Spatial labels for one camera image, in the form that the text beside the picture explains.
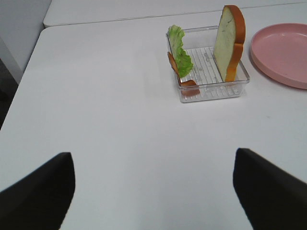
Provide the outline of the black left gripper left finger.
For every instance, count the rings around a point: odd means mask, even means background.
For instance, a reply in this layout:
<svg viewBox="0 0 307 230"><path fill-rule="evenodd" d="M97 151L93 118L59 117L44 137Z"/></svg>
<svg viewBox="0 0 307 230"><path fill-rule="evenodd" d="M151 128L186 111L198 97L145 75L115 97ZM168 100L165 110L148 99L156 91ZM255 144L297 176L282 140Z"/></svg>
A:
<svg viewBox="0 0 307 230"><path fill-rule="evenodd" d="M71 153L63 152L0 193L2 230L58 230L75 192Z"/></svg>

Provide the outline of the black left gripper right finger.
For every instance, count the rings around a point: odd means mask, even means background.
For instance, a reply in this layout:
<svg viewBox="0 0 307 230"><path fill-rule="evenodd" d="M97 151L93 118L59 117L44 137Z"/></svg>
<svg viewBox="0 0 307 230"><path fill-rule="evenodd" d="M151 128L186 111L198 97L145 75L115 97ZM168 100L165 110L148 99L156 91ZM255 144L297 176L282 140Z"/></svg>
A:
<svg viewBox="0 0 307 230"><path fill-rule="evenodd" d="M307 185L250 149L239 148L233 186L255 230L305 230Z"/></svg>

